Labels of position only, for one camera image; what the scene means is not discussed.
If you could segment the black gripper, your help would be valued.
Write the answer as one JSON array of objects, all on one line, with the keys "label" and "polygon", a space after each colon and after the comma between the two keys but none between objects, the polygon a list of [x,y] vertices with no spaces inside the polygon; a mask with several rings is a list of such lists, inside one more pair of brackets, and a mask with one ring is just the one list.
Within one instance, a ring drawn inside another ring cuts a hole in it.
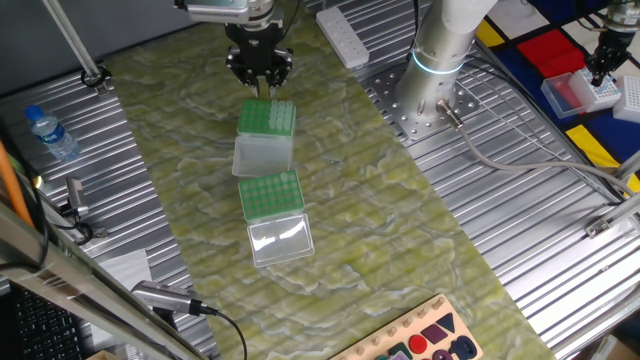
[{"label": "black gripper", "polygon": [[237,48],[228,48],[226,67],[258,98],[258,77],[245,63],[271,63],[265,71],[265,80],[269,97],[274,98],[293,68],[293,50],[277,48],[285,37],[283,28],[275,23],[270,23],[261,30],[250,30],[239,24],[226,24],[225,33],[237,45]]}]

